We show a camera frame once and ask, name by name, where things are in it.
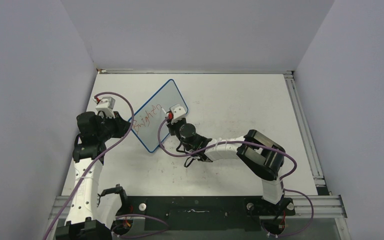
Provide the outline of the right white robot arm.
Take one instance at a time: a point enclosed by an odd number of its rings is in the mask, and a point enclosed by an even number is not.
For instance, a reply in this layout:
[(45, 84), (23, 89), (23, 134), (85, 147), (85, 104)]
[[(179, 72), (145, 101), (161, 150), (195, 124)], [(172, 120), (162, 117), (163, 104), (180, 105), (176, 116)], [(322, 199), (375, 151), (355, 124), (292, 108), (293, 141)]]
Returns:
[(262, 205), (267, 213), (279, 216), (294, 210), (292, 199), (285, 197), (283, 179), (295, 172), (297, 162), (282, 146), (259, 131), (251, 129), (237, 138), (215, 139), (199, 135), (185, 118), (179, 121), (165, 118), (160, 126), (167, 127), (169, 134), (177, 137), (176, 157), (206, 163), (240, 160), (261, 179)]

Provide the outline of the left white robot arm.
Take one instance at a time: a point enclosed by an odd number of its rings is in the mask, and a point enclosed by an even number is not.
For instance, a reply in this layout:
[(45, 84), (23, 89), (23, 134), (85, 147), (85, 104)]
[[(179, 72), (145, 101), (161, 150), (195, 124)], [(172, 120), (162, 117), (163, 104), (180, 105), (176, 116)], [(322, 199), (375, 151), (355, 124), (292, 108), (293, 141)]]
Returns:
[(108, 151), (106, 141), (123, 140), (131, 124), (117, 111), (87, 111), (76, 117), (79, 134), (74, 141), (74, 189), (68, 201), (69, 213), (63, 226), (57, 227), (57, 240), (110, 240), (115, 215), (129, 210), (122, 186), (98, 193), (99, 178)]

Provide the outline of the blue framed whiteboard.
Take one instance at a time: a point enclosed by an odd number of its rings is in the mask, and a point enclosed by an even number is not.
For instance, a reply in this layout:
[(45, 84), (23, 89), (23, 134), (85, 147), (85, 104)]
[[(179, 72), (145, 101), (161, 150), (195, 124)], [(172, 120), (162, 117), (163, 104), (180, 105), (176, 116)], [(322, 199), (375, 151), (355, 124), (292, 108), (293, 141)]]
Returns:
[(159, 147), (158, 137), (163, 141), (170, 135), (166, 126), (158, 131), (166, 117), (162, 108), (169, 111), (176, 104), (183, 106), (186, 112), (189, 111), (176, 82), (169, 79), (135, 112), (134, 118), (129, 119), (133, 122), (133, 133), (149, 153)]

